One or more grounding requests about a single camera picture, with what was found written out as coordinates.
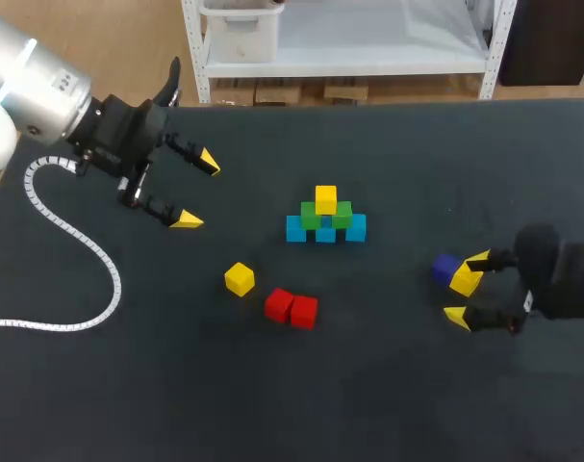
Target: red cube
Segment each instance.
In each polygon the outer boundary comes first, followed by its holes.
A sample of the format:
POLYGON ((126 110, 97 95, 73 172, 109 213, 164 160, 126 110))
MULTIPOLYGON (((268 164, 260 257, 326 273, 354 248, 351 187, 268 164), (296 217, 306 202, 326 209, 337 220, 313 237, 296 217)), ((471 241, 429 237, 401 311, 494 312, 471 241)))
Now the red cube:
POLYGON ((301 329, 313 329, 317 319, 317 299, 297 295, 292 305, 292 325, 301 329))
POLYGON ((266 317, 277 322, 287 322, 290 318, 293 295, 283 289, 275 289, 266 299, 266 317))

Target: block pyramid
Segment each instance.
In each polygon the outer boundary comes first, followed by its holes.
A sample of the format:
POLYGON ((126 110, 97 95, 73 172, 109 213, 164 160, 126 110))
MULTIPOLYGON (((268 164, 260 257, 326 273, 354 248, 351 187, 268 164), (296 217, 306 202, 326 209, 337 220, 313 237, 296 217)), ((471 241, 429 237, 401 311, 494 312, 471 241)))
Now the block pyramid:
POLYGON ((315 231, 317 243, 333 244, 337 230, 344 230, 349 243, 367 238, 367 216, 354 214, 350 201, 338 201, 336 186, 316 186, 315 201, 300 202, 300 215, 287 217, 288 243, 306 243, 307 232, 315 231))

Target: white shelf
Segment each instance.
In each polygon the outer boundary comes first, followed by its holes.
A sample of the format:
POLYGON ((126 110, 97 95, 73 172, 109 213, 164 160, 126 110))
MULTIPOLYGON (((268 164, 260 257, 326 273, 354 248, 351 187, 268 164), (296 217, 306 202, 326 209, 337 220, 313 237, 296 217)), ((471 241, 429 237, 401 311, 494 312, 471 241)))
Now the white shelf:
POLYGON ((276 61, 225 64, 210 54, 204 71, 215 78, 482 73, 487 57, 465 0, 288 0, 276 61))

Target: white cable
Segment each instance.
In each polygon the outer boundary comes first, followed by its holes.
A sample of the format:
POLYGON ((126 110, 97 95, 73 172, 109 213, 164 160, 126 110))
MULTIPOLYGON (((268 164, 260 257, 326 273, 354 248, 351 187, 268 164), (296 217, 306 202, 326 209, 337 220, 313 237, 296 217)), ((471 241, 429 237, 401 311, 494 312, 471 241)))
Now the white cable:
POLYGON ((118 303, 120 301, 120 276, 118 275, 118 271, 116 270, 116 266, 114 262, 110 259, 108 254, 103 251, 103 249, 93 242, 88 236, 85 236, 76 228, 71 226, 69 223, 64 221, 63 219, 54 215, 50 210, 43 205, 43 203, 39 200, 38 195, 35 194, 35 190, 33 189, 33 176, 35 172, 43 166, 59 166, 72 172, 73 174, 76 173, 76 163, 74 161, 70 161, 68 159, 59 158, 56 156, 50 157, 42 157, 37 159, 33 163, 29 165, 24 173, 24 190, 26 191, 26 195, 29 197, 31 203, 38 209, 41 214, 52 221, 54 224, 59 226, 63 231, 67 232, 90 250, 94 252, 97 257, 103 262, 106 266, 108 271, 110 272, 110 276, 112 277, 112 283, 114 284, 114 294, 112 296, 112 300, 110 300, 110 304, 105 309, 103 313, 101 313, 96 318, 93 318, 90 321, 80 322, 77 324, 48 324, 46 322, 32 322, 32 321, 22 321, 22 320, 0 320, 0 327, 19 327, 23 329, 35 329, 35 330, 47 330, 52 332, 76 332, 78 330, 85 330, 91 327, 94 327, 97 324, 105 321, 116 309, 118 303))

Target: cardboard box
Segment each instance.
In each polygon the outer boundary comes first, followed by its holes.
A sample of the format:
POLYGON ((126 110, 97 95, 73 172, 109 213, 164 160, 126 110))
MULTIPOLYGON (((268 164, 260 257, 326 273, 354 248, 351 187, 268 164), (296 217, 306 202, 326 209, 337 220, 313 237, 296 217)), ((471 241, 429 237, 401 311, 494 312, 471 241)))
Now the cardboard box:
POLYGON ((298 104, 302 95, 300 79, 260 79, 255 89, 255 102, 259 104, 298 104))
POLYGON ((211 81, 211 101, 221 106, 253 106, 255 79, 216 79, 211 81))
POLYGON ((368 100, 368 80, 366 77, 332 77, 326 79, 323 97, 336 100, 351 100, 365 103, 368 100))

